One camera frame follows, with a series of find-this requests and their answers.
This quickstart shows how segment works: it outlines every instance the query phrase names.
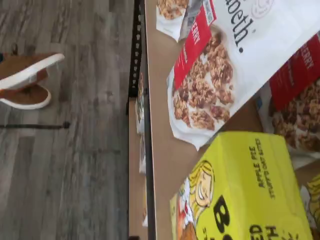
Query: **shelf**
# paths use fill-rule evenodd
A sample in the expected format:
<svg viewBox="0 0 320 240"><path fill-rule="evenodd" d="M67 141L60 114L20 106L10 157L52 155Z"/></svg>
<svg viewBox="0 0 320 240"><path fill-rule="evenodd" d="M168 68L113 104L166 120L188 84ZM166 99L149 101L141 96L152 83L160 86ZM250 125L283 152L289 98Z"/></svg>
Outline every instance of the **shelf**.
<svg viewBox="0 0 320 240"><path fill-rule="evenodd" d="M140 136L137 134L135 101L129 101L129 236L148 239L148 228L142 226L146 176L139 173Z"/></svg>
<svg viewBox="0 0 320 240"><path fill-rule="evenodd" d="M170 240L172 231L169 200L179 190L206 147L197 152L193 145L173 136L169 122L166 80L183 44L176 43L173 38L156 30L156 2L157 0L145 0L153 163L153 172L148 172L147 166L147 176L153 175L156 239ZM261 132L262 127L254 104L248 102L223 129Z"/></svg>

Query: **food package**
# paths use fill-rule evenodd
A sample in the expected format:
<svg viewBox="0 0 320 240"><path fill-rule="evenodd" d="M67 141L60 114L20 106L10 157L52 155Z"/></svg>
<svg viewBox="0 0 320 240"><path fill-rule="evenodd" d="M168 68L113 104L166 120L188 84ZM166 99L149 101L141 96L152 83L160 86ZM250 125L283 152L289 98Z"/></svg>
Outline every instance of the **food package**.
<svg viewBox="0 0 320 240"><path fill-rule="evenodd" d="M185 39L203 0L157 0L156 29L177 42Z"/></svg>
<svg viewBox="0 0 320 240"><path fill-rule="evenodd" d="M170 200L173 240L311 240L286 142L220 133Z"/></svg>
<svg viewBox="0 0 320 240"><path fill-rule="evenodd" d="M135 101L135 121L138 134L145 133L144 76L140 73L138 96Z"/></svg>
<svg viewBox="0 0 320 240"><path fill-rule="evenodd" d="M145 146L145 135L142 134L140 138L140 161L139 161L139 172L146 174L146 146Z"/></svg>
<svg viewBox="0 0 320 240"><path fill-rule="evenodd" d="M320 160L295 172L314 240L320 240Z"/></svg>
<svg viewBox="0 0 320 240"><path fill-rule="evenodd" d="M320 158L319 78L318 33L277 71L257 96L264 131L284 136L295 160Z"/></svg>
<svg viewBox="0 0 320 240"><path fill-rule="evenodd" d="M144 192L143 192L143 215L142 226L148 227L148 207L147 207L147 178L145 178Z"/></svg>
<svg viewBox="0 0 320 240"><path fill-rule="evenodd" d="M203 0L167 79L173 135L197 149L212 140L317 33L318 9L318 0Z"/></svg>

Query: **black cable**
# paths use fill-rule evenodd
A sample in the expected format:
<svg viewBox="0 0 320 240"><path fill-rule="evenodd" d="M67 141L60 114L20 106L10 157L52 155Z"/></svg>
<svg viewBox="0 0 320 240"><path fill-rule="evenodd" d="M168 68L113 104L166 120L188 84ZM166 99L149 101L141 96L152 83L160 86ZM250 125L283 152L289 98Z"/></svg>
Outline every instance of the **black cable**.
<svg viewBox="0 0 320 240"><path fill-rule="evenodd" d="M42 125L42 124L6 124L0 125L0 129L46 129L46 130L60 130L69 129L71 123L65 121L62 125Z"/></svg>

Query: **gray wood-look floor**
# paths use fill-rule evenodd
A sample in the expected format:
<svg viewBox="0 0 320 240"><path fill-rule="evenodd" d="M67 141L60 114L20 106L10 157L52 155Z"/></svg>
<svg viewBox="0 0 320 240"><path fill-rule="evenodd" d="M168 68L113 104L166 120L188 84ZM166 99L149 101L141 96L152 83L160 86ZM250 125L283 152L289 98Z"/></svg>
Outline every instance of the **gray wood-look floor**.
<svg viewBox="0 0 320 240"><path fill-rule="evenodd" d="M132 0L0 0L0 50L61 52L41 84L52 103L21 111L0 103L0 240L128 237L125 115Z"/></svg>

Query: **brown shoe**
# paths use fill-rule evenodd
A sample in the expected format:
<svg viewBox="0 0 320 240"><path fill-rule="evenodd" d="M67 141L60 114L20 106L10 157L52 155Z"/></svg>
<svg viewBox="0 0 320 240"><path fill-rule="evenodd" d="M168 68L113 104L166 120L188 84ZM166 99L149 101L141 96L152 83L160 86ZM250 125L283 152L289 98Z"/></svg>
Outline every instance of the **brown shoe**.
<svg viewBox="0 0 320 240"><path fill-rule="evenodd" d="M26 87L19 92L8 90L6 91L5 97L0 98L0 102L21 110L41 109L47 106L50 100L50 92L37 84Z"/></svg>
<svg viewBox="0 0 320 240"><path fill-rule="evenodd" d="M46 68L62 61L61 53L42 53L33 56L5 56L0 63L0 96L3 90L21 90L46 78Z"/></svg>

